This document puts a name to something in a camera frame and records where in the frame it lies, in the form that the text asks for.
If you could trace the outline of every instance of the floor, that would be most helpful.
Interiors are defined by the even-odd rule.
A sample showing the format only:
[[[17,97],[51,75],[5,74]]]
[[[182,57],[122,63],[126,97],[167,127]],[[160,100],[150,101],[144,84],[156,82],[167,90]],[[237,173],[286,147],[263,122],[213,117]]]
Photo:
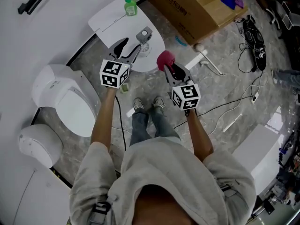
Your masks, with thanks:
[[[214,133],[210,135],[214,147],[216,149],[227,149],[230,152],[233,152],[244,141],[257,124],[266,125],[276,133],[281,134],[280,139],[283,142],[297,120],[298,107],[293,102],[292,89],[285,86],[275,86],[270,76],[271,69],[290,68],[285,44],[278,39],[279,31],[276,30],[275,25],[269,24],[270,18],[268,14],[261,10],[256,1],[245,0],[245,3],[248,5],[248,13],[255,18],[256,26],[265,40],[267,68],[264,72],[268,74],[268,83],[260,88],[259,98],[255,104],[251,103],[250,98],[242,100],[239,107],[225,114],[218,123],[217,120],[220,115],[234,108],[238,102],[222,106],[200,118],[208,134],[217,126]],[[160,32],[166,49],[176,55],[177,62],[187,64],[196,56],[196,52],[190,46],[184,47],[175,40],[176,35],[180,38],[181,36],[149,2],[146,1],[139,6]],[[227,25],[202,41],[202,44],[208,50],[209,58],[222,72],[226,73],[226,76],[217,76],[207,67],[200,67],[200,65],[196,65],[191,69],[194,82],[199,85],[202,96],[197,108],[198,114],[204,113],[218,105],[239,99],[252,81],[261,74],[259,72],[243,74],[238,70],[239,43],[244,42],[244,38],[239,33],[235,23]],[[104,97],[106,88],[100,84],[99,70],[107,50],[101,40],[96,38],[71,65],[73,70],[83,71],[101,100]],[[246,50],[240,59],[240,67],[243,70],[250,70],[252,66],[250,53]],[[130,91],[127,94],[121,94],[120,91],[117,93],[122,109],[124,129],[128,131],[125,132],[127,145],[129,145],[130,141],[132,120],[127,118],[125,114],[132,108],[132,101],[135,97],[143,98],[145,104],[150,105],[156,95],[161,95],[165,98],[165,114],[172,126],[176,126],[186,120],[184,113],[179,112],[173,106],[167,95],[169,85],[165,81],[163,72],[157,70],[142,74],[132,72],[128,82]],[[267,76],[263,75],[261,85],[264,85],[266,82]],[[249,95],[250,89],[247,90],[244,96]],[[223,129],[240,114],[242,116],[226,132],[223,132]],[[64,145],[63,154],[54,168],[72,184],[80,163],[89,148],[90,138],[79,137],[71,133],[59,120],[56,111],[52,108],[43,108],[38,115],[36,123],[49,125],[61,138]],[[115,128],[120,128],[117,103],[114,106],[112,125]],[[155,129],[151,122],[148,130],[150,135],[154,135]],[[176,132],[180,135],[183,146],[192,152],[192,143],[187,124],[176,128]],[[112,129],[111,143],[112,149],[110,153],[116,169],[119,170],[124,155],[124,144],[120,130]]]

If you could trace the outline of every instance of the black cable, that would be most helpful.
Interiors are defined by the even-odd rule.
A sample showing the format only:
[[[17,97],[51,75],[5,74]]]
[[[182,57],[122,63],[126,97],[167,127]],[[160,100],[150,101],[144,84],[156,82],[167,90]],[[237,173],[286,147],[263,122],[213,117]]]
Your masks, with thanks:
[[[122,129],[122,134],[123,134],[123,141],[124,141],[124,150],[126,151],[126,142],[125,142],[125,135],[124,135],[124,129],[123,129],[123,123],[122,123],[122,114],[121,114],[121,106],[118,100],[118,97],[116,97],[117,103],[119,105],[119,112],[120,112],[120,122],[121,122],[121,129]]]
[[[229,103],[222,104],[222,105],[220,105],[220,106],[217,106],[217,107],[214,107],[214,108],[208,110],[208,111],[205,112],[205,113],[202,113],[202,114],[198,115],[197,117],[203,116],[203,115],[205,115],[205,114],[207,114],[207,113],[211,112],[212,110],[217,109],[217,108],[219,108],[219,107],[228,105],[228,104],[230,104],[230,103],[238,102],[238,101],[243,100],[243,99],[245,99],[245,98],[252,98],[252,97],[253,97],[253,96],[243,97],[243,98],[240,98],[240,99],[238,99],[238,100],[235,100],[235,101],[232,101],[232,102],[229,102]],[[181,126],[182,124],[185,124],[186,122],[188,122],[188,121],[185,121],[185,122],[183,122],[183,123],[181,123],[181,124],[175,126],[173,129],[178,128],[179,126]]]
[[[247,49],[251,49],[251,47],[248,44],[246,44],[246,43],[240,43],[239,44],[239,48],[241,50],[241,53],[240,53],[240,56],[239,56],[239,59],[238,59],[238,68],[239,68],[239,71],[241,71],[242,73],[251,73],[252,72],[251,70],[248,71],[248,72],[245,72],[245,71],[241,70],[240,69],[240,64],[239,64],[240,58],[241,58],[242,54],[244,53],[244,51],[247,50]]]
[[[253,99],[255,98],[255,96],[253,96],[253,94],[252,94],[252,87],[253,87],[253,84],[254,84],[254,82],[255,82],[257,79],[259,79],[260,77],[262,77],[262,75],[263,75],[263,71],[262,71],[262,74],[261,74],[259,77],[257,77],[257,78],[252,82],[252,84],[251,84],[250,93],[251,93],[251,96],[252,96]]]
[[[243,36],[243,32],[244,32],[243,28],[238,27],[238,23],[240,23],[240,22],[234,20],[234,23],[235,23],[236,27],[238,28],[240,35],[245,39],[245,37]]]
[[[16,217],[17,217],[17,214],[18,214],[18,211],[19,211],[19,208],[20,208],[22,199],[23,199],[23,197],[24,197],[24,194],[25,194],[25,192],[26,192],[26,190],[27,190],[27,187],[28,187],[28,185],[29,185],[29,183],[30,183],[30,181],[31,181],[31,179],[32,179],[32,177],[33,177],[33,174],[34,174],[35,172],[36,172],[36,169],[33,171],[32,175],[31,175],[31,177],[29,178],[29,181],[28,181],[28,183],[27,183],[27,185],[26,185],[26,187],[25,187],[25,189],[24,189],[24,191],[23,191],[23,194],[22,194],[22,196],[21,196],[21,199],[20,199],[20,202],[19,202],[17,211],[15,212],[15,217],[14,217],[14,220],[13,220],[13,225],[15,224],[15,219],[16,219]]]

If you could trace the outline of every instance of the gray sweatshirt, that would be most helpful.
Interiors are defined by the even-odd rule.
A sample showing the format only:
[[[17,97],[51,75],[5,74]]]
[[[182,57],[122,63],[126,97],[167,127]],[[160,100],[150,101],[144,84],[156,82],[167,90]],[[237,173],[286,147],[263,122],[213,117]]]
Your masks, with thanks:
[[[227,151],[217,150],[202,163],[178,143],[149,139],[125,152],[117,179],[107,148],[94,142],[71,189],[72,224],[89,224],[99,201],[111,204],[104,224],[132,224],[135,201],[149,184],[167,190],[200,225],[244,225],[256,199],[251,174]]]

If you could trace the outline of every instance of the white toilet-shaped object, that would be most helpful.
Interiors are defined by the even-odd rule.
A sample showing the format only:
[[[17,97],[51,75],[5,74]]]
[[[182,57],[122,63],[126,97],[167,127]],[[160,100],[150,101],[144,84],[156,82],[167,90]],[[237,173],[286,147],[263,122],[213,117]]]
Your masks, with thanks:
[[[21,130],[19,135],[21,153],[36,158],[50,168],[59,160],[62,143],[56,133],[45,124],[35,124]]]
[[[55,108],[70,131],[91,136],[100,100],[82,71],[61,64],[46,65],[36,77],[31,95],[38,107]]]

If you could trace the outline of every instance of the hand sanitizer bottle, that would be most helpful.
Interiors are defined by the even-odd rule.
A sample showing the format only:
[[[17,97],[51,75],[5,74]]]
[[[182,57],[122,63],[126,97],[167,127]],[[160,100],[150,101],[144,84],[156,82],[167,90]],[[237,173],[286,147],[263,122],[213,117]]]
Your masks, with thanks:
[[[134,16],[137,14],[137,7],[136,7],[136,1],[134,0],[125,0],[125,11],[127,16]]]

